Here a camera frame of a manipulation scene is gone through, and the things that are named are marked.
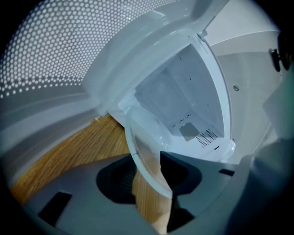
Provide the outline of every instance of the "black rectangular slot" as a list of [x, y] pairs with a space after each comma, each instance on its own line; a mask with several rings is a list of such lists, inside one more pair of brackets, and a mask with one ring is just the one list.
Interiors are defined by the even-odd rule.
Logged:
[[71, 194], [58, 192], [41, 210], [38, 216], [48, 224], [55, 226], [58, 218], [68, 204]]
[[229, 175], [229, 176], [233, 176], [235, 172], [227, 170], [227, 169], [222, 169], [222, 170], [219, 171], [219, 173], [226, 174], [226, 175]]

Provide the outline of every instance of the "wooden table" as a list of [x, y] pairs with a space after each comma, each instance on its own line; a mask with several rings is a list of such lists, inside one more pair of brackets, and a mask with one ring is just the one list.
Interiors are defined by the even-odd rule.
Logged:
[[[51, 149], [28, 169], [11, 188], [11, 193], [25, 203], [36, 191], [62, 172], [85, 163], [129, 153], [124, 128], [110, 115], [93, 121]], [[133, 194], [139, 213], [160, 234], [166, 233], [171, 200], [161, 196], [141, 176], [134, 178]]]

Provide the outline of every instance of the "perforated vent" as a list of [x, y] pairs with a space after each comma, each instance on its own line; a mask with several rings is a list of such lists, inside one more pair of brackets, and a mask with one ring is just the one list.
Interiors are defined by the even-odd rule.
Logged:
[[19, 26], [0, 60], [0, 98], [80, 85], [105, 44], [146, 12], [175, 0], [44, 0]]
[[211, 130], [206, 130], [200, 135], [196, 137], [201, 144], [201, 146], [204, 148], [207, 145], [209, 145], [211, 142], [217, 139], [217, 136], [211, 131]]

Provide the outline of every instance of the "wooden surface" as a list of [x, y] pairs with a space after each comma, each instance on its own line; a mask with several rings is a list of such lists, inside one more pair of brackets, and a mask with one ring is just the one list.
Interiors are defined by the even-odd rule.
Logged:
[[[110, 115], [93, 121], [41, 157], [11, 188], [14, 197], [25, 203], [37, 190], [62, 172], [85, 163], [129, 153], [124, 128]], [[133, 194], [139, 213], [160, 233], [166, 233], [171, 200], [161, 196], [137, 174]]]

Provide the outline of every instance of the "perforated mesh screen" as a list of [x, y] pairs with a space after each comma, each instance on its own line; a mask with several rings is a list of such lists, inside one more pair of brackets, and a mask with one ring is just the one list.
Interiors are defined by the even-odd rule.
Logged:
[[125, 25], [175, 0], [45, 0], [27, 16], [0, 61], [0, 98], [80, 85], [95, 57]]
[[196, 137], [201, 144], [201, 146], [204, 148], [210, 143], [212, 143], [214, 140], [217, 139], [217, 136], [209, 129], [201, 133]]

